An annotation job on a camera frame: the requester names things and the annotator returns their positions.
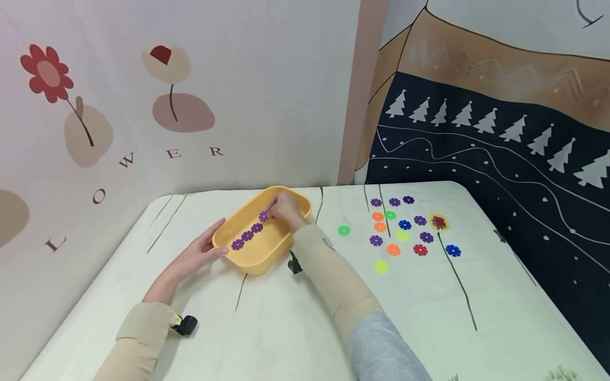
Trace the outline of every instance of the flower stem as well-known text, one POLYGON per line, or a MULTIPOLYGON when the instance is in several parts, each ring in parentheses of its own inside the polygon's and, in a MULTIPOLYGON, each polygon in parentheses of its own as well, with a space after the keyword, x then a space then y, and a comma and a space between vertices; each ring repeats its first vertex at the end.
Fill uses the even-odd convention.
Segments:
POLYGON ((85 126, 85 122, 83 122, 82 117, 80 115, 78 115, 78 112, 76 112, 76 109, 74 108, 74 106, 72 106, 72 103, 70 102, 69 99, 66 99, 66 102, 68 102, 68 104, 72 108, 72 111, 74 111, 74 113, 76 114, 78 120, 81 121, 82 128, 85 129, 85 133, 87 134, 87 138, 89 139, 89 144, 91 145, 91 147, 94 147, 93 139, 91 138, 91 134, 89 133, 87 126, 85 126))
POLYGON ((453 266, 453 262, 451 261, 451 258, 449 258, 449 254, 447 254, 447 250, 445 249, 445 245, 443 244, 443 239, 441 239, 441 237, 440 237, 440 232, 436 232, 436 235, 439 237, 440 246, 443 248, 443 252, 445 253, 446 258, 449 261, 449 264, 451 265, 453 274, 455 274, 457 281, 459 282, 459 286, 462 288, 462 292, 464 293, 464 296, 466 297, 466 305, 468 305, 468 311, 470 312, 470 317, 472 318, 472 324, 475 326, 475 331, 478 331, 478 329, 476 328, 475 316, 472 314, 472 308, 470 308, 470 299, 468 298, 468 293, 466 292, 466 289, 464 288, 464 285, 462 284, 462 280, 459 278, 459 275, 458 275, 458 272, 456 271, 455 266, 453 266))
POLYGON ((171 113, 174 115, 174 119, 176 121, 178 121, 178 118, 176 117, 176 112, 174 111, 173 92, 174 92, 174 84, 171 84, 171 86, 170 86, 170 109, 171 109, 171 113))

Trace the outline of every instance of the red flower illustration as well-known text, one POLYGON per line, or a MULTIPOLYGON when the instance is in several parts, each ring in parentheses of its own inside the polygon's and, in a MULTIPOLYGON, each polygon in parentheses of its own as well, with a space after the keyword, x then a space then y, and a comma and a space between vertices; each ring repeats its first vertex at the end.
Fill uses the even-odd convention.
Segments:
POLYGON ((424 257, 428 254, 428 248, 422 244, 416 244, 415 246, 413 246, 413 251, 421 257, 424 257))
POLYGON ((30 89, 36 94, 43 91, 47 101, 57 102, 57 98, 68 100, 67 88, 73 88, 74 83, 66 76, 68 67, 59 62, 55 49, 46 47, 45 52, 38 45, 30 45, 30 55, 21 56, 21 66, 34 77, 30 79, 30 89))

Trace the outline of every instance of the wall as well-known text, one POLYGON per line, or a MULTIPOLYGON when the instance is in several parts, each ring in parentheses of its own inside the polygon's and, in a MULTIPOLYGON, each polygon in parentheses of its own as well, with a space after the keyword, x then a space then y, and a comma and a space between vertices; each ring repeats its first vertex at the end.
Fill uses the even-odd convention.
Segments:
POLYGON ((0 324, 17 328, 1 379, 25 371, 154 198, 351 178, 344 133, 359 137, 364 113, 347 123, 346 111, 364 109, 382 30, 359 12, 347 0, 2 5, 0 324), (362 45, 358 27, 377 40, 362 45), (356 84, 355 51, 372 62, 356 84))

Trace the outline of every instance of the purple flower bead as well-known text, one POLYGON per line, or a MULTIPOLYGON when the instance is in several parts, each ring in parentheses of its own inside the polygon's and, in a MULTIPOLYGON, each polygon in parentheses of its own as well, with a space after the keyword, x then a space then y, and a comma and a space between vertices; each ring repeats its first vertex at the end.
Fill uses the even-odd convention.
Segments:
POLYGON ((252 233, 258 233, 261 230, 263 230, 263 224, 259 224, 259 223, 255 223, 254 225, 252 225, 252 233))
POLYGON ((434 237, 428 232, 421 233, 420 239, 425 243, 432 243, 434 241, 434 237))
POLYGON ((249 240, 251 240, 253 237, 254 237, 254 233, 252 233, 252 231, 250 231, 250 230, 248 230, 248 231, 246 231, 246 232, 244 232, 244 233, 242 234, 242 239, 243 239, 244 241, 249 241, 249 240))
POLYGON ((231 244, 231 248, 233 248, 233 250, 239 250, 243 247, 243 240, 240 240, 239 238, 236 239, 235 241, 233 241, 233 243, 231 244))
POLYGON ((263 211, 262 211, 262 212, 259 214, 259 220, 260 220, 262 223, 265 223, 265 222, 267 222, 267 221, 269 220, 269 216, 267 215, 267 211, 266 211, 266 210, 263 210, 263 211))
POLYGON ((427 223, 426 218, 424 218, 422 216, 415 216, 413 221, 415 221, 416 224, 421 225, 421 226, 424 226, 427 223))
POLYGON ((383 239, 378 235, 372 235, 368 240, 373 246, 381 246, 383 244, 383 239))

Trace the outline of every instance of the red yellow flower decal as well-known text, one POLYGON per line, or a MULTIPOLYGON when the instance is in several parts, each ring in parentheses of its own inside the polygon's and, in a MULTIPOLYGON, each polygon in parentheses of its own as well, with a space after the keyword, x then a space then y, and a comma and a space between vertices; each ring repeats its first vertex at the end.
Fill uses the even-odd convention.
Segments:
POLYGON ((440 213, 431 213, 430 217, 430 225, 432 228, 438 232, 443 232, 445 230, 449 230, 449 220, 447 217, 443 216, 440 213))

